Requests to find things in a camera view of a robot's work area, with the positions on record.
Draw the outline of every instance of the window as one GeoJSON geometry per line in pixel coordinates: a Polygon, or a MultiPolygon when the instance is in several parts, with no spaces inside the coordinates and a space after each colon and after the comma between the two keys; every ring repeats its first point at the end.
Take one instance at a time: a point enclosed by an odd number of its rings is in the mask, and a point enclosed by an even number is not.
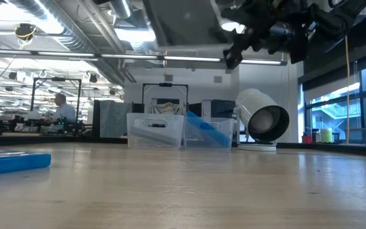
{"type": "MultiPolygon", "coordinates": [[[[327,104],[312,108],[312,128],[331,128],[334,133],[340,133],[340,139],[346,139],[347,101],[327,104]]],[[[359,99],[349,103],[349,128],[361,128],[361,105],[359,99]]]]}
{"type": "MultiPolygon", "coordinates": [[[[360,83],[354,83],[349,86],[350,95],[357,94],[359,91],[360,91],[360,83]]],[[[348,92],[348,87],[343,87],[343,88],[335,90],[327,95],[323,95],[321,97],[317,97],[317,98],[313,99],[312,101],[310,101],[310,104],[315,104],[317,102],[325,102],[325,101],[329,101],[330,99],[336,99],[336,98],[340,98],[343,96],[347,96],[347,92],[348,92]]]]}

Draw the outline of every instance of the fluorescent light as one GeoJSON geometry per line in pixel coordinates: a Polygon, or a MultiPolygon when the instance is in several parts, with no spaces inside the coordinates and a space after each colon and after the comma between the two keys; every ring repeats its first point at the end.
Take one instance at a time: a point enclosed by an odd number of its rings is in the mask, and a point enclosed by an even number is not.
{"type": "Polygon", "coordinates": [[[124,54],[102,54],[103,58],[119,58],[119,59],[142,59],[142,60],[157,60],[157,56],[153,55],[124,55],[124,54]]]}
{"type": "Polygon", "coordinates": [[[21,109],[21,110],[27,111],[27,108],[24,108],[24,107],[21,107],[21,106],[19,106],[19,107],[5,107],[4,109],[21,109]]]}
{"type": "Polygon", "coordinates": [[[79,87],[62,87],[63,89],[78,89],[79,87]]]}
{"type": "Polygon", "coordinates": [[[99,61],[98,58],[82,58],[82,57],[70,57],[69,60],[99,61]]]}
{"type": "Polygon", "coordinates": [[[235,29],[237,33],[242,33],[245,29],[245,25],[241,25],[237,22],[226,22],[221,25],[221,28],[229,32],[235,29]]]}
{"type": "Polygon", "coordinates": [[[38,85],[40,85],[40,84],[42,84],[43,86],[46,86],[46,87],[51,87],[51,85],[50,84],[48,84],[48,83],[41,83],[41,82],[36,82],[38,85]]]}
{"type": "Polygon", "coordinates": [[[0,54],[12,54],[12,55],[30,55],[30,51],[22,50],[0,50],[0,54]]]}
{"type": "Polygon", "coordinates": [[[70,53],[70,52],[38,52],[39,55],[51,55],[61,57],[94,57],[92,53],[70,53]]]}
{"type": "Polygon", "coordinates": [[[270,64],[280,65],[282,62],[273,60],[242,60],[241,64],[270,64]]]}
{"type": "Polygon", "coordinates": [[[60,92],[62,92],[62,90],[61,90],[61,89],[59,89],[59,88],[55,88],[55,87],[49,87],[49,88],[48,88],[48,90],[50,90],[50,91],[52,91],[52,92],[56,92],[56,93],[60,93],[60,92]]]}
{"type": "Polygon", "coordinates": [[[220,62],[220,58],[207,58],[207,57],[173,57],[173,56],[165,56],[165,60],[188,60],[188,61],[203,61],[203,62],[220,62]]]}
{"type": "Polygon", "coordinates": [[[156,35],[152,30],[137,29],[115,29],[115,33],[122,41],[143,42],[154,41],[156,35]]]}

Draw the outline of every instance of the ceiling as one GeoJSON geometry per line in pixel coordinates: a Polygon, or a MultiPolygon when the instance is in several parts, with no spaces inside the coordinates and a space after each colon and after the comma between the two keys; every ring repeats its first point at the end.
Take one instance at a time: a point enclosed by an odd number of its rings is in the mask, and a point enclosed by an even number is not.
{"type": "MultiPolygon", "coordinates": [[[[8,0],[13,4],[0,4],[0,49],[17,50],[24,43],[19,40],[14,33],[16,27],[19,27],[22,23],[28,23],[36,25],[39,29],[34,34],[32,42],[24,47],[24,50],[35,51],[50,51],[50,52],[73,52],[66,44],[62,42],[66,34],[54,33],[55,26],[47,24],[52,20],[56,20],[57,23],[67,23],[70,32],[79,32],[78,34],[85,41],[85,44],[90,45],[92,48],[86,49],[88,52],[99,53],[137,53],[144,54],[137,51],[137,48],[133,47],[133,43],[129,41],[119,40],[122,37],[118,36],[120,33],[115,32],[114,28],[132,28],[136,29],[131,24],[131,20],[121,20],[117,18],[114,22],[114,13],[110,11],[108,3],[101,4],[99,6],[92,3],[92,0],[37,0],[38,3],[52,4],[56,9],[55,12],[48,11],[47,20],[40,20],[36,18],[31,12],[18,8],[18,4],[21,0],[8,0]],[[59,21],[58,19],[67,18],[68,20],[59,21]]],[[[141,0],[132,0],[133,9],[139,11],[143,8],[141,0]]],[[[170,48],[160,49],[157,48],[156,42],[146,41],[147,49],[146,54],[151,55],[174,55],[174,56],[190,56],[190,57],[222,57],[222,50],[229,47],[230,44],[220,46],[197,46],[189,48],[170,48]]],[[[280,60],[283,61],[283,55],[278,53],[276,55],[268,55],[267,52],[261,51],[255,53],[252,50],[244,52],[246,59],[260,59],[260,60],[280,60]]],[[[123,101],[124,91],[121,86],[125,83],[142,83],[162,80],[161,74],[164,72],[165,64],[168,69],[173,69],[174,75],[180,75],[179,69],[183,69],[181,75],[188,76],[187,74],[197,69],[214,69],[211,76],[226,74],[226,67],[223,63],[210,63],[210,62],[188,62],[188,61],[171,61],[167,62],[159,60],[126,60],[120,62],[118,60],[105,60],[104,66],[109,67],[107,69],[102,68],[103,60],[99,62],[95,61],[83,61],[80,59],[73,60],[70,58],[41,58],[37,56],[20,57],[16,56],[0,56],[0,94],[1,94],[1,111],[7,111],[11,109],[26,111],[30,109],[30,94],[32,93],[32,78],[38,77],[46,73],[46,78],[60,77],[65,78],[66,81],[52,82],[38,81],[39,88],[36,90],[36,104],[40,104],[42,108],[47,111],[54,110],[54,104],[52,98],[55,92],[62,92],[67,95],[68,100],[75,106],[77,100],[77,85],[72,80],[82,80],[81,90],[81,112],[85,114],[89,108],[90,97],[102,97],[104,99],[111,99],[114,101],[123,101]],[[9,74],[12,72],[20,72],[18,75],[26,75],[21,79],[11,80],[9,74]],[[114,83],[113,78],[109,77],[110,74],[117,72],[118,83],[114,83]],[[90,74],[97,74],[98,80],[96,83],[90,83],[88,78],[90,74]],[[116,88],[116,95],[109,95],[110,88],[116,88]]]]}

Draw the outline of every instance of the table surface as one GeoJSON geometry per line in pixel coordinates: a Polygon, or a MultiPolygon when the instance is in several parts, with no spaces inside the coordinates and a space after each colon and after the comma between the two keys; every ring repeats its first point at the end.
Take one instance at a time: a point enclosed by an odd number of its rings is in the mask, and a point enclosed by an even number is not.
{"type": "Polygon", "coordinates": [[[0,228],[366,228],[366,157],[0,147],[52,154],[50,168],[0,174],[0,228]]]}

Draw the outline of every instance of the equipment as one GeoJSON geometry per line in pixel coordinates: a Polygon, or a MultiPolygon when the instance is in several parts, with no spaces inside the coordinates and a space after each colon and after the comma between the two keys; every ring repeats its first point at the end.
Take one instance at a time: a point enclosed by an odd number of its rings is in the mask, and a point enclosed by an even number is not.
{"type": "Polygon", "coordinates": [[[96,83],[96,82],[98,81],[98,79],[97,79],[97,74],[93,74],[93,73],[91,73],[91,74],[90,74],[90,79],[89,79],[89,81],[90,81],[91,83],[96,83]]]}
{"type": "Polygon", "coordinates": [[[234,45],[223,51],[227,68],[240,64],[242,51],[250,46],[255,52],[287,52],[293,64],[311,53],[327,53],[354,26],[366,0],[331,6],[327,13],[315,3],[308,6],[307,0],[245,0],[239,8],[223,10],[222,17],[245,26],[242,33],[232,31],[234,45]]]}
{"type": "Polygon", "coordinates": [[[275,151],[272,143],[282,136],[289,126],[287,111],[268,95],[257,89],[246,89],[236,98],[237,143],[240,149],[275,151]],[[240,144],[240,122],[257,144],[240,144]]]}

